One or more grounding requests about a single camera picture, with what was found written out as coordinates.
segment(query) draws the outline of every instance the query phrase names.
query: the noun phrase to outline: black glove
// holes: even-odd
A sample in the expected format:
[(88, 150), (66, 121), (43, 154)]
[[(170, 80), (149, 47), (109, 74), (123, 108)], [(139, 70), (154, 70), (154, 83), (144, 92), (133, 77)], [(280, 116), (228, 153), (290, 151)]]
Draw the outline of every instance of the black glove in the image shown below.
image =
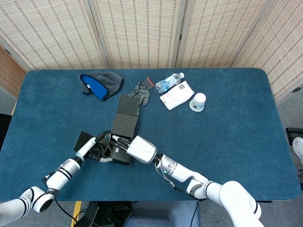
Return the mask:
[(142, 81), (140, 81), (135, 87), (134, 90), (128, 94), (128, 96), (140, 98), (140, 105), (147, 105), (148, 100), (150, 98), (149, 90), (154, 87), (151, 79), (148, 77)]

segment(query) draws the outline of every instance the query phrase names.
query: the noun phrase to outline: black cable on floor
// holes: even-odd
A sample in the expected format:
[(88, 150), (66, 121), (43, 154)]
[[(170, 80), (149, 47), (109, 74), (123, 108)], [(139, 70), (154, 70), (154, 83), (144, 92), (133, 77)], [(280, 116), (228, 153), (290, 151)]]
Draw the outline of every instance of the black cable on floor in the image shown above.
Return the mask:
[(59, 207), (67, 216), (69, 216), (70, 218), (72, 218), (72, 219), (76, 222), (76, 224), (77, 224), (78, 221), (76, 220), (76, 218), (74, 218), (72, 215), (70, 215), (68, 212), (66, 212), (66, 210), (63, 209), (62, 206), (60, 206), (60, 204), (58, 203), (58, 201), (57, 201), (56, 198), (55, 198), (54, 200), (55, 200), (55, 202), (57, 203), (58, 207)]
[(86, 212), (86, 210), (87, 209), (82, 209), (77, 215), (76, 215), (76, 219), (78, 218), (78, 216), (81, 214), (81, 213), (84, 213), (84, 212)]
[(199, 202), (197, 202), (195, 212), (194, 212), (194, 214), (193, 214), (193, 217), (191, 218), (190, 227), (192, 227), (192, 225), (193, 225), (193, 220), (194, 220), (195, 214), (196, 214), (196, 212), (197, 212), (198, 205), (199, 205)]

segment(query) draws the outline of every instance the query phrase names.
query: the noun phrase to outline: gray floor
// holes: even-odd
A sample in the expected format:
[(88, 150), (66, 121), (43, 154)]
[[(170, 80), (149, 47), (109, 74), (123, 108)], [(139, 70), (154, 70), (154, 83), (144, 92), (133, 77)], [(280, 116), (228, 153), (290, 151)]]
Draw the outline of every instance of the gray floor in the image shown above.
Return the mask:
[(16, 98), (7, 92), (4, 88), (0, 87), (0, 114), (10, 115), (12, 112)]
[[(284, 101), (278, 111), (284, 128), (298, 127), (303, 128), (303, 89), (292, 97)], [(303, 166), (299, 159), (294, 155), (293, 151), (289, 152), (293, 156), (293, 160), (297, 169)], [(74, 202), (60, 202), (61, 205), (69, 212), (73, 213)], [(83, 203), (82, 208), (87, 206), (87, 202)], [(266, 227), (300, 227), (303, 226), (302, 210), (303, 195), (291, 201), (274, 201), (270, 204), (261, 204), (262, 216), (261, 222)], [(232, 227), (231, 219), (225, 209), (214, 202), (204, 201), (200, 203), (201, 221), (203, 227)], [(30, 212), (28, 216), (20, 219), (8, 227), (67, 227), (71, 226), (71, 219), (62, 213), (56, 204), (52, 204), (50, 209), (42, 214)]]

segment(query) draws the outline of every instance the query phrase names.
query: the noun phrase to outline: blue tablecloth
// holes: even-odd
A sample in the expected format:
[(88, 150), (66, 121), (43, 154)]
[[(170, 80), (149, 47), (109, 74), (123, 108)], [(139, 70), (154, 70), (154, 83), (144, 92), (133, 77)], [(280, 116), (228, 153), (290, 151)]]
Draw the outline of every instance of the blue tablecloth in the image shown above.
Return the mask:
[[(189, 101), (169, 111), (156, 89), (141, 106), (136, 135), (191, 170), (218, 183), (240, 182), (257, 200), (288, 200), (300, 185), (269, 82), (260, 69), (111, 70), (125, 79), (107, 101), (81, 92), (77, 77), (91, 70), (36, 70), (23, 82), (14, 116), (0, 152), (0, 201), (18, 197), (66, 159), (79, 135), (110, 130), (120, 94), (149, 76), (158, 82), (183, 72), (190, 87), (206, 95), (202, 112)], [(186, 188), (186, 183), (177, 183)], [(190, 200), (173, 190), (153, 164), (130, 166), (87, 160), (66, 184), (59, 200)]]

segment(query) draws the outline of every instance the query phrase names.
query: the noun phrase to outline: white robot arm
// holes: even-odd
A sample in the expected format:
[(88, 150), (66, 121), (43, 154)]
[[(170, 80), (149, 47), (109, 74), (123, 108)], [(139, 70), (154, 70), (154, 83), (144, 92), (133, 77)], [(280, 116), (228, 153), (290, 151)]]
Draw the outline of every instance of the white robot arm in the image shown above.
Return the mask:
[(223, 185), (209, 181), (200, 173), (191, 171), (166, 155), (157, 155), (157, 148), (149, 141), (137, 136), (131, 143), (113, 136), (127, 154), (148, 164), (155, 162), (157, 172), (170, 181), (166, 175), (184, 182), (191, 178), (186, 193), (196, 200), (209, 198), (225, 207), (235, 227), (263, 227), (259, 221), (261, 207), (255, 199), (236, 181)]
[(60, 189), (80, 170), (82, 162), (85, 160), (87, 152), (98, 142), (104, 134), (97, 138), (91, 138), (76, 153), (74, 158), (67, 159), (53, 173), (44, 178), (48, 187), (47, 192), (34, 186), (26, 189), (22, 195), (14, 200), (0, 204), (0, 227), (16, 221), (29, 213), (30, 208), (41, 213), (49, 208)]

